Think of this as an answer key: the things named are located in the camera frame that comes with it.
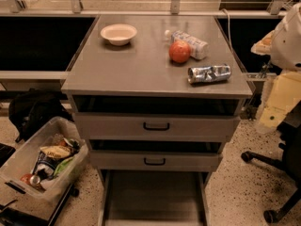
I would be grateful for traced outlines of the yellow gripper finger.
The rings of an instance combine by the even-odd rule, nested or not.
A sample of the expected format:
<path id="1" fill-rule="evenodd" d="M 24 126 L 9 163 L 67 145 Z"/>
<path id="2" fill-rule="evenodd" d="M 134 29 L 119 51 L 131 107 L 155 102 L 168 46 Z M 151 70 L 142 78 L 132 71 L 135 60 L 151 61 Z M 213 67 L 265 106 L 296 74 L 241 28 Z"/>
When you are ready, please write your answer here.
<path id="1" fill-rule="evenodd" d="M 301 101 L 301 73 L 285 72 L 268 77 L 263 84 L 255 129 L 260 134 L 275 131 Z"/>
<path id="2" fill-rule="evenodd" d="M 272 38 L 274 35 L 274 31 L 270 31 L 266 34 L 261 40 L 254 43 L 251 47 L 251 52 L 256 55 L 265 56 L 271 55 L 272 51 Z"/>

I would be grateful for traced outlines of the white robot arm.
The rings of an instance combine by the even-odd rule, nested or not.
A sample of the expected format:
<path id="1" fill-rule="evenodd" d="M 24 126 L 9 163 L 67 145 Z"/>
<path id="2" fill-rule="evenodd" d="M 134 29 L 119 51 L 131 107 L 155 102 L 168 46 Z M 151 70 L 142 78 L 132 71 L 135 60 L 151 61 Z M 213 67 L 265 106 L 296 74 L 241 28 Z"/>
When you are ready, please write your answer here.
<path id="1" fill-rule="evenodd" d="M 251 47 L 257 55 L 268 55 L 281 69 L 263 84 L 256 114 L 258 133 L 273 132 L 301 101 L 301 4 L 295 4 L 274 30 Z"/>

